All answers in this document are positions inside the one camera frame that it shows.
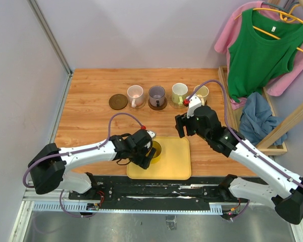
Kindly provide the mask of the purple plastic cup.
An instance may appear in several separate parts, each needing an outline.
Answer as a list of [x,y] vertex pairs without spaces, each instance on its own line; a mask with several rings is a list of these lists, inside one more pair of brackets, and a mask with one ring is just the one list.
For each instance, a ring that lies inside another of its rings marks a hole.
[[165,89],[162,86],[152,86],[149,91],[149,102],[154,107],[160,107],[165,102]]

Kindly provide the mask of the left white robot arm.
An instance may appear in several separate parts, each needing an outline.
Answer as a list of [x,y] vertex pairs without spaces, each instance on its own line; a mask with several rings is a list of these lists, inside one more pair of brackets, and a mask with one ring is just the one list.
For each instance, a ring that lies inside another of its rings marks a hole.
[[101,161],[126,159],[147,169],[156,152],[152,145],[155,137],[154,132],[140,129],[132,135],[113,135],[107,140],[80,147],[58,148],[55,143],[47,144],[28,164],[32,188],[38,195],[55,189],[72,190],[91,200],[98,194],[92,175],[75,173],[73,169]]

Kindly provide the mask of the white cup green handle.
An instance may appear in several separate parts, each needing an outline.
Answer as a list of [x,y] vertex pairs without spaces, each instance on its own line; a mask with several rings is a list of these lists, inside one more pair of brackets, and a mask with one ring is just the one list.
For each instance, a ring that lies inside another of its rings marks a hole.
[[178,106],[183,106],[186,99],[188,87],[183,83],[176,83],[172,86],[172,102]]

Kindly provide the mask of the pink plastic cup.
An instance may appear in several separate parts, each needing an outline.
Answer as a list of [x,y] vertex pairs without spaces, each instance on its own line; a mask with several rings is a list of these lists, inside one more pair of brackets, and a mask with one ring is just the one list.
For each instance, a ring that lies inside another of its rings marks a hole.
[[145,103],[143,88],[139,85],[130,86],[127,89],[127,96],[132,108],[140,108]]

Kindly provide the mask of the woven rattan coaster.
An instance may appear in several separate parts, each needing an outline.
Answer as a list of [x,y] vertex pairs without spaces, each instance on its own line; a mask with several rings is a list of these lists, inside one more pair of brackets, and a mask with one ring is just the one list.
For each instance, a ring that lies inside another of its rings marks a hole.
[[172,100],[172,96],[169,97],[169,103],[175,109],[184,109],[184,108],[186,108],[183,104],[180,105],[180,104],[174,103],[173,100]]
[[144,101],[141,105],[136,105],[136,106],[133,106],[132,105],[132,102],[129,102],[129,106],[130,106],[130,108],[133,108],[133,109],[140,109],[140,108],[143,108],[144,106],[145,106],[145,104],[146,104],[146,101]]

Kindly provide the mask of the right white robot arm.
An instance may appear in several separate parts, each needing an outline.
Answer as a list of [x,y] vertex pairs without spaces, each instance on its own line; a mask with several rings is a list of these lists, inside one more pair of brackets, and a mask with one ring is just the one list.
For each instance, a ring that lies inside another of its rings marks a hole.
[[228,175],[219,188],[219,197],[229,202],[244,198],[276,211],[285,221],[298,225],[303,219],[303,176],[263,154],[230,126],[222,126],[208,106],[190,109],[175,117],[179,137],[198,135],[216,152],[231,158],[258,175],[265,185]]

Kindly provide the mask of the cream plastic cup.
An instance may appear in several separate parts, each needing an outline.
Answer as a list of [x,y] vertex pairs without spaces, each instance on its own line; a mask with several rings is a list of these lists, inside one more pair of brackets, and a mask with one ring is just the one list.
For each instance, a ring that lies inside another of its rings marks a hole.
[[195,95],[201,100],[202,106],[207,104],[207,97],[209,95],[209,89],[207,86],[201,86],[195,93]]

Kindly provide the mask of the yellow transparent cup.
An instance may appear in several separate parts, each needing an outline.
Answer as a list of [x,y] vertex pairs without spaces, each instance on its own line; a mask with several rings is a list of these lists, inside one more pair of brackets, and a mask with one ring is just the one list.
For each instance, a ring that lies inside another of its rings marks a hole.
[[153,141],[153,148],[155,148],[156,151],[155,151],[150,163],[156,164],[157,162],[160,161],[162,148],[161,148],[161,145],[157,141]]

